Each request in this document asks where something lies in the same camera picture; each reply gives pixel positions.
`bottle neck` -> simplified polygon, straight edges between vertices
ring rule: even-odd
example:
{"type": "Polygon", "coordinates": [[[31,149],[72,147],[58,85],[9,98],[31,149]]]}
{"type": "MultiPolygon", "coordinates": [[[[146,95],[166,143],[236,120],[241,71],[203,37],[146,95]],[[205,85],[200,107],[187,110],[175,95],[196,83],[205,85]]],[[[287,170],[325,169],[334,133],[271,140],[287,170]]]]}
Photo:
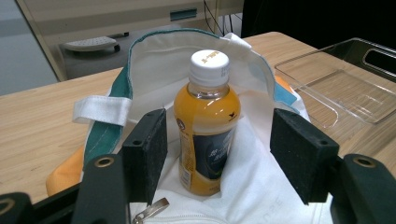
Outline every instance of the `bottle neck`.
{"type": "Polygon", "coordinates": [[[187,85],[188,92],[199,99],[218,99],[230,92],[230,87],[227,83],[217,87],[204,87],[190,82],[187,85]]]}

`bag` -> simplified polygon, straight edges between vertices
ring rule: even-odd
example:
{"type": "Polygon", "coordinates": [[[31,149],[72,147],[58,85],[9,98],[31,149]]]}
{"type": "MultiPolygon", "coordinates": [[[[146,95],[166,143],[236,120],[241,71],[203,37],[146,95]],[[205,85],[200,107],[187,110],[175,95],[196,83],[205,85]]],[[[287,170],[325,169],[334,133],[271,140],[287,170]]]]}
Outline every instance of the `bag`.
{"type": "MultiPolygon", "coordinates": [[[[154,202],[165,197],[170,205],[145,223],[332,223],[329,203],[304,205],[270,153],[274,107],[308,119],[301,97],[287,83],[276,81],[267,61],[237,35],[218,37],[181,29],[137,39],[107,96],[88,96],[75,103],[74,121],[90,123],[84,162],[117,153],[142,116],[163,107],[168,155],[154,202]],[[178,180],[179,135],[172,107],[188,82],[190,57],[200,49],[228,55],[229,83],[242,106],[220,192],[210,197],[189,193],[178,180]]],[[[131,215],[144,209],[145,205],[131,203],[131,215]]]]}

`transparent lid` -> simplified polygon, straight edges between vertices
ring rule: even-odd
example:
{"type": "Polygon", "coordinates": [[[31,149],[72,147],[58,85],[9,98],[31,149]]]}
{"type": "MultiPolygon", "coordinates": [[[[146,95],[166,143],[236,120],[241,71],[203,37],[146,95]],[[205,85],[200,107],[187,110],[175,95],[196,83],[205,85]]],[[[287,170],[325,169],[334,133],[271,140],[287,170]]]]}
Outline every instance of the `transparent lid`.
{"type": "Polygon", "coordinates": [[[204,49],[191,56],[190,82],[205,86],[217,87],[228,82],[230,60],[224,53],[204,49]]]}

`orange juice bottle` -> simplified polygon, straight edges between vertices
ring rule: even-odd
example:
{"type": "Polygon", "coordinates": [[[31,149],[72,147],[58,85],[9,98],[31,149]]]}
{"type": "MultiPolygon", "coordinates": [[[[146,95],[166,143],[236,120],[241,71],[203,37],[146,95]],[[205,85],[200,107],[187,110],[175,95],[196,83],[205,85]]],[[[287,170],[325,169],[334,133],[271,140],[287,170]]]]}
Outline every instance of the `orange juice bottle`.
{"type": "Polygon", "coordinates": [[[190,82],[174,102],[180,130],[180,181],[198,195],[219,192],[241,110],[238,96],[228,85],[229,71],[230,62],[224,53],[211,49],[194,53],[190,82]]]}

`orange fabric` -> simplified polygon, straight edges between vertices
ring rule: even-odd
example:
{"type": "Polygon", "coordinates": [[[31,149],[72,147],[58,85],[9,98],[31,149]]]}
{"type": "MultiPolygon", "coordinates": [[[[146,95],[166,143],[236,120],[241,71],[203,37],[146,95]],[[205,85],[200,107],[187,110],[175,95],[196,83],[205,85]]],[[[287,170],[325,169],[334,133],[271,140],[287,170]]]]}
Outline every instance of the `orange fabric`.
{"type": "Polygon", "coordinates": [[[84,147],[80,147],[48,176],[46,187],[49,196],[79,183],[82,171],[83,153],[84,147]]]}
{"type": "Polygon", "coordinates": [[[292,93],[291,91],[291,87],[289,85],[289,83],[287,83],[283,78],[279,77],[279,76],[275,76],[275,81],[277,82],[277,84],[281,85],[283,88],[285,88],[285,90],[289,91],[290,93],[292,93]]]}

